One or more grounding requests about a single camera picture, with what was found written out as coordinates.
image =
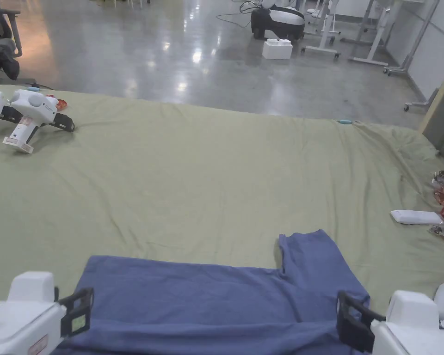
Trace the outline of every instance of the wall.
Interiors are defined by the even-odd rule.
[[[387,51],[399,64],[411,51],[433,2],[404,3],[401,7],[387,43]],[[425,98],[431,96],[444,80],[444,0],[439,1],[408,73]]]
[[[368,2],[368,0],[339,0],[336,14],[363,18]],[[382,14],[381,9],[377,11],[376,9],[377,5],[374,3],[372,12],[370,13],[370,18],[379,18]]]

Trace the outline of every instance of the mattress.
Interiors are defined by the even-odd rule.
[[[397,289],[433,296],[444,281],[444,241],[389,215],[439,210],[444,161],[415,131],[43,93],[77,129],[43,127],[24,155],[0,121],[0,300],[27,270],[71,293],[91,255],[277,268],[279,234],[319,229],[378,312]]]

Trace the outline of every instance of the white box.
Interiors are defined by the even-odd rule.
[[[266,59],[290,59],[293,45],[289,39],[268,39],[263,44],[263,57]]]

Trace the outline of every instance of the polished concrete floor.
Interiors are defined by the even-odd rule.
[[[24,55],[21,77],[85,93],[196,104],[226,110],[296,117],[348,119],[416,129],[421,110],[405,113],[416,99],[407,79],[382,68],[347,60],[342,52],[300,54],[306,36],[289,61],[262,57],[263,41],[250,27],[216,19],[238,12],[231,0],[139,0],[135,6],[113,1],[2,0],[18,9]],[[249,15],[228,16],[245,25]],[[355,36],[355,24],[337,23],[342,35]],[[366,55],[364,48],[359,55]]]

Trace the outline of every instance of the wheel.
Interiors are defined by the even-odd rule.
[[[261,31],[260,31],[260,28],[254,28],[253,29],[253,37],[255,38],[255,39],[261,39],[262,37],[261,37]]]

